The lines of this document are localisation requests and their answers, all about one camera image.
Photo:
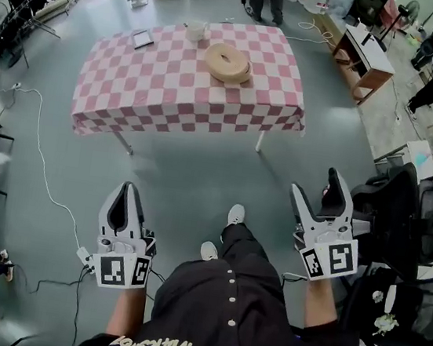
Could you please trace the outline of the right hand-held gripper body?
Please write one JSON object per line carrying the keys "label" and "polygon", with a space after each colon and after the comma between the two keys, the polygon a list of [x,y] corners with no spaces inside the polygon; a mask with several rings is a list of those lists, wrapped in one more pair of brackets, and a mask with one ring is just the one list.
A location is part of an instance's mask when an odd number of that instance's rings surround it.
{"label": "right hand-held gripper body", "polygon": [[354,275],[358,269],[358,242],[353,238],[347,217],[297,216],[295,248],[301,256],[308,279],[334,279]]}

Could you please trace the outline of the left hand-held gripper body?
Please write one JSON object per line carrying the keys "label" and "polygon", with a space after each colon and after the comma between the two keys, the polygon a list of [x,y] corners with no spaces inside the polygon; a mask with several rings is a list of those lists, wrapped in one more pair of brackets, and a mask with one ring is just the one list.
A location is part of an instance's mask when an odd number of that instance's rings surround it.
{"label": "left hand-held gripper body", "polygon": [[140,289],[147,285],[156,254],[153,231],[141,229],[140,238],[100,235],[98,252],[93,254],[97,285],[119,290]]}

